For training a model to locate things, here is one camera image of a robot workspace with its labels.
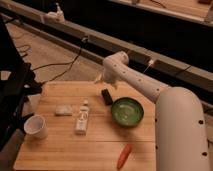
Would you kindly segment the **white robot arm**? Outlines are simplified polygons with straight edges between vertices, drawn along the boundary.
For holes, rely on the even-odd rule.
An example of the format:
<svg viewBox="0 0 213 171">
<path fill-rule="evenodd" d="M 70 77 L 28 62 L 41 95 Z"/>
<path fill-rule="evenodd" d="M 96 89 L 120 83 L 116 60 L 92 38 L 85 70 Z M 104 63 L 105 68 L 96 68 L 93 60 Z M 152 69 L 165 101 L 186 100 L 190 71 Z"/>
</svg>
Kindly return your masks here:
<svg viewBox="0 0 213 171">
<path fill-rule="evenodd" d="M 156 171 L 211 171 L 203 107 L 183 87 L 171 87 L 128 67 L 124 51 L 103 59 L 100 81 L 117 78 L 155 104 Z"/>
</svg>

